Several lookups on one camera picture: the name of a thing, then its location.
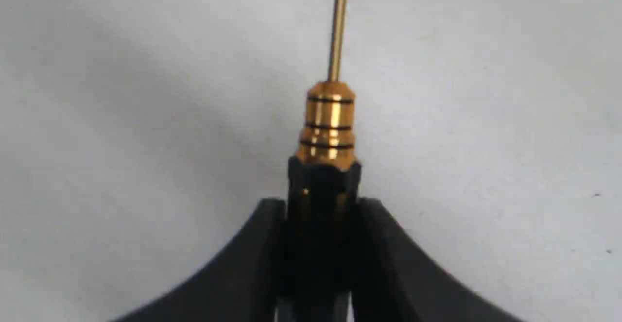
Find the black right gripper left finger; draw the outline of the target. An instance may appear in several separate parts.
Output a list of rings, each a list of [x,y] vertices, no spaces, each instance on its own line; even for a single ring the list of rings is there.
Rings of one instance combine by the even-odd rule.
[[[286,203],[260,200],[214,259],[173,291],[121,322],[273,322]]]

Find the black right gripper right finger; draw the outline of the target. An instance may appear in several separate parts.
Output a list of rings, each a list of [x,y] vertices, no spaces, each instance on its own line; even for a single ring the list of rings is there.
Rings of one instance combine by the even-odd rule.
[[[351,233],[356,322],[517,321],[429,258],[380,200],[359,199]]]

